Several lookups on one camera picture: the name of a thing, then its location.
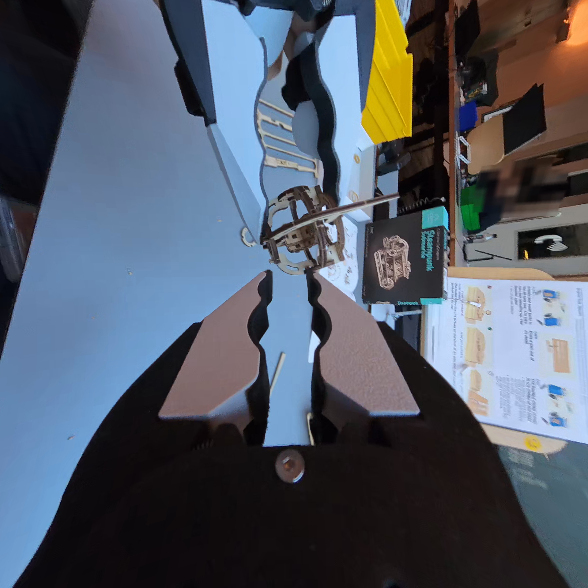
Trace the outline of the nested yellow plastic bins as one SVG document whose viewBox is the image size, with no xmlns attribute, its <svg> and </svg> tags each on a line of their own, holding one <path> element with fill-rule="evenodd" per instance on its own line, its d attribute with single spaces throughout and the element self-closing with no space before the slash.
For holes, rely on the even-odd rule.
<svg viewBox="0 0 588 588">
<path fill-rule="evenodd" d="M 375 1 L 375 39 L 362 127 L 379 145 L 412 136 L 413 55 L 394 1 Z"/>
</svg>

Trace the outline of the person's left hand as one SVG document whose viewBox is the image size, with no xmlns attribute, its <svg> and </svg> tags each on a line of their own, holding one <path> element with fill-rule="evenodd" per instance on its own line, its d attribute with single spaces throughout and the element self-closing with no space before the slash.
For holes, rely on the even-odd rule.
<svg viewBox="0 0 588 588">
<path fill-rule="evenodd" d="M 290 62 L 297 55 L 296 48 L 302 46 L 302 41 L 298 41 L 298 39 L 305 37 L 307 33 L 312 36 L 317 29 L 317 18 L 305 21 L 297 13 L 293 14 L 288 33 L 282 45 L 279 46 L 280 52 L 273 61 L 269 62 L 268 80 L 275 79 L 280 74 L 285 60 Z"/>
</svg>

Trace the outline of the round wooden model assembly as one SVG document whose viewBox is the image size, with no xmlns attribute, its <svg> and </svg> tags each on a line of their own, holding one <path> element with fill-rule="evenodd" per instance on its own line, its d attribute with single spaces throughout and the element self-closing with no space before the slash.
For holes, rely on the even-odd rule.
<svg viewBox="0 0 588 588">
<path fill-rule="evenodd" d="M 293 187 L 269 202 L 261 246 L 270 263 L 288 275 L 316 272 L 344 261 L 346 214 L 399 197 L 398 193 L 377 195 L 338 205 L 320 186 Z"/>
</svg>

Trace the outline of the wooden parts fret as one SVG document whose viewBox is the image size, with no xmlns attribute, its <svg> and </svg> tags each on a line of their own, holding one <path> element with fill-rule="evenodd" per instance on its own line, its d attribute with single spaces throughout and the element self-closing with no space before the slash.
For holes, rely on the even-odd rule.
<svg viewBox="0 0 588 588">
<path fill-rule="evenodd" d="M 298 148 L 293 136 L 292 122 L 292 112 L 265 99 L 259 100 L 256 124 L 265 150 L 264 165 L 310 174 L 315 180 L 321 180 L 322 164 L 318 158 L 313 158 Z"/>
</svg>

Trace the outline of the white stand base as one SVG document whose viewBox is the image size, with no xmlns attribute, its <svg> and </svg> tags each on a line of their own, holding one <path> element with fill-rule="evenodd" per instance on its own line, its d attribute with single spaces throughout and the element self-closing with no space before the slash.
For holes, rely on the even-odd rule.
<svg viewBox="0 0 588 588">
<path fill-rule="evenodd" d="M 420 317 L 422 315 L 422 308 L 420 306 L 412 306 L 408 310 L 398 310 L 394 305 L 378 303 L 369 305 L 369 312 L 377 322 L 386 323 L 386 325 L 395 329 L 396 322 L 400 319 L 412 316 Z"/>
</svg>

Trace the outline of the white parts diagram sheet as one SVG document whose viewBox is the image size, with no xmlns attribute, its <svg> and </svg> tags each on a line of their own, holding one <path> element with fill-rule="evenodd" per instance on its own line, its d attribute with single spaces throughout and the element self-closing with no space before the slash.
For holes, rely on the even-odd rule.
<svg viewBox="0 0 588 588">
<path fill-rule="evenodd" d="M 345 230 L 344 260 L 320 269 L 319 274 L 359 306 L 367 308 L 362 300 L 365 223 L 357 224 L 349 217 L 343 217 L 342 221 Z"/>
</svg>

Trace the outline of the thin wooden stick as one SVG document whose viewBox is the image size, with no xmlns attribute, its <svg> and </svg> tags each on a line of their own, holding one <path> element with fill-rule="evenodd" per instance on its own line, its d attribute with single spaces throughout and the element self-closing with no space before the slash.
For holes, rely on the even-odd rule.
<svg viewBox="0 0 588 588">
<path fill-rule="evenodd" d="M 274 371 L 273 376 L 270 381 L 270 387 L 269 387 L 270 396 L 272 395 L 273 391 L 275 390 L 277 380 L 281 374 L 281 371 L 283 370 L 285 358 L 286 358 L 285 352 L 281 352 L 279 355 L 276 367 L 275 367 L 275 371 Z"/>
</svg>

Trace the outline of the black model kit box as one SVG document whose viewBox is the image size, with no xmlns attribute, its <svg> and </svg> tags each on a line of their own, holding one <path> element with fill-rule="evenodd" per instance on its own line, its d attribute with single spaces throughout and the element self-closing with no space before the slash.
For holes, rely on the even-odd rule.
<svg viewBox="0 0 588 588">
<path fill-rule="evenodd" d="M 367 224 L 363 303 L 442 303 L 447 295 L 448 231 L 444 206 Z"/>
</svg>

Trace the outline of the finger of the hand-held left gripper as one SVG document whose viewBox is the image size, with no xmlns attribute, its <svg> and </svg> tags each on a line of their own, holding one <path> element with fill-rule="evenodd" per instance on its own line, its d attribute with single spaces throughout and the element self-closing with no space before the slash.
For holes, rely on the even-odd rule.
<svg viewBox="0 0 588 588">
<path fill-rule="evenodd" d="M 356 151 L 373 145 L 362 118 L 376 36 L 374 1 L 336 1 L 314 41 L 312 103 L 318 116 L 322 191 L 337 205 L 348 198 Z"/>
<path fill-rule="evenodd" d="M 268 199 L 256 113 L 266 49 L 237 7 L 203 1 L 202 13 L 216 116 L 208 135 L 244 225 L 262 230 Z"/>
</svg>

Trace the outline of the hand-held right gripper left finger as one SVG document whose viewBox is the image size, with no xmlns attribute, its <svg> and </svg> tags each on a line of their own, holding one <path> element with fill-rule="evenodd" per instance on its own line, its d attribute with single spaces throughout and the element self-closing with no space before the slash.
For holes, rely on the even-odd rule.
<svg viewBox="0 0 588 588">
<path fill-rule="evenodd" d="M 273 275 L 262 271 L 198 324 L 158 416 L 234 425 L 248 445 L 264 444 L 270 382 L 261 339 L 268 330 Z"/>
</svg>

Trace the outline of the white box lid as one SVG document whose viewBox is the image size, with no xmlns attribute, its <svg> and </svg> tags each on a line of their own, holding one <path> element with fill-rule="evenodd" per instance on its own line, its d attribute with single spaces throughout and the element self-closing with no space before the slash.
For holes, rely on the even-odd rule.
<svg viewBox="0 0 588 588">
<path fill-rule="evenodd" d="M 371 200 L 375 193 L 376 145 L 364 129 L 356 144 L 343 154 L 339 181 L 339 204 Z"/>
</svg>

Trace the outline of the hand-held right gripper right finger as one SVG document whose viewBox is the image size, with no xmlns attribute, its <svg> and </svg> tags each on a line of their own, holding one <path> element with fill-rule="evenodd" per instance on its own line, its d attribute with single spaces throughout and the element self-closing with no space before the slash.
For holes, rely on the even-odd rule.
<svg viewBox="0 0 588 588">
<path fill-rule="evenodd" d="M 378 322 L 318 273 L 307 273 L 312 306 L 312 445 L 332 443 L 342 429 L 374 419 L 412 417 L 419 407 Z"/>
</svg>

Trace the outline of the small black device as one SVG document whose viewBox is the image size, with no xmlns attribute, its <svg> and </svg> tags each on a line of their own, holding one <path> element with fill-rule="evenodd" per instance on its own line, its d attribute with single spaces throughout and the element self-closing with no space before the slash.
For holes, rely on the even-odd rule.
<svg viewBox="0 0 588 588">
<path fill-rule="evenodd" d="M 403 138 L 383 142 L 379 146 L 376 160 L 376 176 L 398 172 L 411 160 L 411 153 L 405 149 Z"/>
</svg>

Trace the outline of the tan cardboard box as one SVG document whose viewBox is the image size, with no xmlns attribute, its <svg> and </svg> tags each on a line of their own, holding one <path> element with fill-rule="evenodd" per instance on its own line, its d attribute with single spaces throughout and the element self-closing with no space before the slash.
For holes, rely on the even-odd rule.
<svg viewBox="0 0 588 588">
<path fill-rule="evenodd" d="M 467 142 L 470 175 L 498 165 L 505 157 L 503 114 L 475 127 L 467 136 Z"/>
</svg>

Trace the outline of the black computer monitor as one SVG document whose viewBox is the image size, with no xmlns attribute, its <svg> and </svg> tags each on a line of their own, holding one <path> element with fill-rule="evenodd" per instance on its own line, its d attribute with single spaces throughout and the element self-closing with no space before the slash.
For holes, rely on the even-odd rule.
<svg viewBox="0 0 588 588">
<path fill-rule="evenodd" d="M 503 115 L 505 156 L 519 150 L 547 130 L 544 84 L 534 84 L 513 107 Z"/>
<path fill-rule="evenodd" d="M 467 7 L 456 19 L 454 26 L 454 49 L 456 59 L 463 60 L 481 33 L 479 5 L 469 1 Z"/>
</svg>

